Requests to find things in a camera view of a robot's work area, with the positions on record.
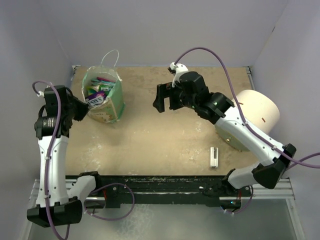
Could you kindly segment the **green patterned paper bag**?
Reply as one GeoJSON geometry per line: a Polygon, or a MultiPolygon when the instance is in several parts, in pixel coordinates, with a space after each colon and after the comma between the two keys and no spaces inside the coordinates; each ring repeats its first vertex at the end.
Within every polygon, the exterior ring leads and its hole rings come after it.
{"type": "Polygon", "coordinates": [[[101,123],[115,123],[120,120],[124,109],[124,93],[122,86],[122,79],[116,71],[116,65],[119,60],[120,53],[117,49],[110,50],[101,59],[99,65],[91,66],[85,73],[82,84],[81,84],[81,94],[85,101],[88,96],[86,87],[91,86],[91,79],[100,77],[115,81],[114,87],[111,89],[106,99],[101,105],[90,107],[88,116],[101,123]],[[113,66],[104,66],[103,62],[105,58],[112,52],[116,52],[117,56],[114,61],[113,66]]]}

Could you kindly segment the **purple Fox's candy bag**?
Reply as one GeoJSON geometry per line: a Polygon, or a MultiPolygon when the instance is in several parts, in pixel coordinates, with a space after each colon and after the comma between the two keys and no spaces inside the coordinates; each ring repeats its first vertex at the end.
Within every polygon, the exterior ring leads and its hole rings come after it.
{"type": "Polygon", "coordinates": [[[105,101],[106,97],[106,93],[103,90],[101,90],[95,92],[94,94],[88,95],[85,98],[85,102],[92,108],[95,106],[100,106],[105,101]]]}

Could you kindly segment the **green yellow Fox's candy bag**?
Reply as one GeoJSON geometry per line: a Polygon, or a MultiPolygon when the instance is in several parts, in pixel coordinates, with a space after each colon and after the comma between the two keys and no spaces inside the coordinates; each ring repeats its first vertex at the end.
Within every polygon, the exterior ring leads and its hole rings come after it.
{"type": "Polygon", "coordinates": [[[90,96],[101,91],[108,95],[114,86],[114,84],[90,85],[86,87],[87,95],[90,96]]]}

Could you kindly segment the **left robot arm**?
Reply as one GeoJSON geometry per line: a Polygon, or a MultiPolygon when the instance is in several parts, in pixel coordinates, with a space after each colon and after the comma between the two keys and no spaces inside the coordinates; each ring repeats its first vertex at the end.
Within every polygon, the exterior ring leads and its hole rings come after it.
{"type": "Polygon", "coordinates": [[[82,121],[89,106],[64,85],[48,86],[38,94],[45,104],[34,124],[40,151],[40,180],[35,206],[28,209],[29,221],[41,227],[78,224],[86,197],[103,191],[97,171],[83,172],[67,188],[66,154],[73,121],[82,121]]]}

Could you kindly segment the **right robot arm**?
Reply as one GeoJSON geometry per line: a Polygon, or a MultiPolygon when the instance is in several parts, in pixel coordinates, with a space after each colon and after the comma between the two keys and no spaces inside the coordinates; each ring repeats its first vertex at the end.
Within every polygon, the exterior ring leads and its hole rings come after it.
{"type": "Polygon", "coordinates": [[[232,169],[223,178],[222,190],[228,196],[235,195],[241,188],[260,184],[274,189],[289,165],[289,159],[296,153],[292,144],[270,138],[248,120],[242,120],[234,102],[220,92],[210,92],[202,75],[196,71],[183,73],[179,83],[158,84],[153,107],[165,111],[165,98],[169,108],[193,109],[199,117],[208,120],[240,141],[258,159],[258,162],[244,168],[232,169]]]}

